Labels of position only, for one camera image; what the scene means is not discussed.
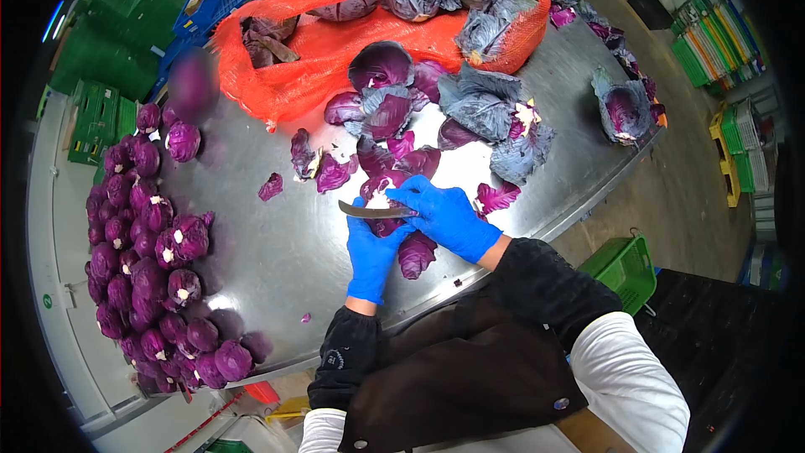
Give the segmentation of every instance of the person's right hand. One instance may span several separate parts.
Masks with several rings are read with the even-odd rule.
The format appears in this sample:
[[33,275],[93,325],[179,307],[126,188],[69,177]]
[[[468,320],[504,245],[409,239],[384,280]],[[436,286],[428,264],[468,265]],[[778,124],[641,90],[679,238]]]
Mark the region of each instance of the person's right hand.
[[479,219],[467,195],[459,187],[440,189],[417,175],[386,196],[418,212],[406,220],[426,237],[464,260],[477,264],[503,231]]

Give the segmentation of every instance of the person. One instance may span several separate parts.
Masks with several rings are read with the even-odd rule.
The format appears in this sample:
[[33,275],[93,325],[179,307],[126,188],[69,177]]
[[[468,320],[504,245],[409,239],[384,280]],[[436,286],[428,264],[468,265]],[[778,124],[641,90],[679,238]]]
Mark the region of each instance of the person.
[[[307,389],[300,453],[682,450],[688,406],[614,292],[545,242],[504,235],[460,188],[419,175],[386,195],[418,215],[385,238],[347,217],[353,278]],[[377,306],[417,230],[489,284],[384,338]]]

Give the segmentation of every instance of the white plastic crate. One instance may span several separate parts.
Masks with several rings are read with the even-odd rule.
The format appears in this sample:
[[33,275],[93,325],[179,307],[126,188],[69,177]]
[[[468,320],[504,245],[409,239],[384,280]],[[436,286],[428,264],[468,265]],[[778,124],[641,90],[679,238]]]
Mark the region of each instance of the white plastic crate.
[[754,180],[755,191],[768,191],[769,190],[769,172],[766,170],[766,157],[763,151],[759,148],[755,150],[746,151],[750,158],[750,166],[752,167],[752,179]]
[[740,139],[747,151],[760,149],[758,132],[755,131],[750,100],[746,99],[735,106],[735,124],[738,125]]

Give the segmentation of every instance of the person's left hand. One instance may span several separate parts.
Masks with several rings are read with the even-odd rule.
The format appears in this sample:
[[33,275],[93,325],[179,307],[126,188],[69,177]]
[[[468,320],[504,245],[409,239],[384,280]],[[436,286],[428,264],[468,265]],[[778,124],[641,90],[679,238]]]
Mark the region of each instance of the person's left hand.
[[[364,206],[363,198],[355,198],[353,206]],[[353,266],[353,279],[347,286],[347,296],[382,305],[383,288],[397,249],[405,237],[416,229],[404,224],[386,238],[378,238],[372,234],[366,221],[357,217],[347,217],[347,227],[347,250]]]

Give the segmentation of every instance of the concrete floor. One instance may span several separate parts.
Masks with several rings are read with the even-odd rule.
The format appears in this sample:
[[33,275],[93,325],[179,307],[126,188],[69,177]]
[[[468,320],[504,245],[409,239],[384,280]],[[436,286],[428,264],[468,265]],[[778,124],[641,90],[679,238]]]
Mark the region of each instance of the concrete floor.
[[670,50],[670,31],[650,31],[627,0],[587,0],[626,31],[626,47],[640,70],[657,83],[668,130],[634,172],[592,210],[551,242],[571,264],[583,263],[609,238],[639,228],[655,266],[735,281],[751,234],[749,196],[737,208],[726,185],[708,125],[716,100],[694,88]]

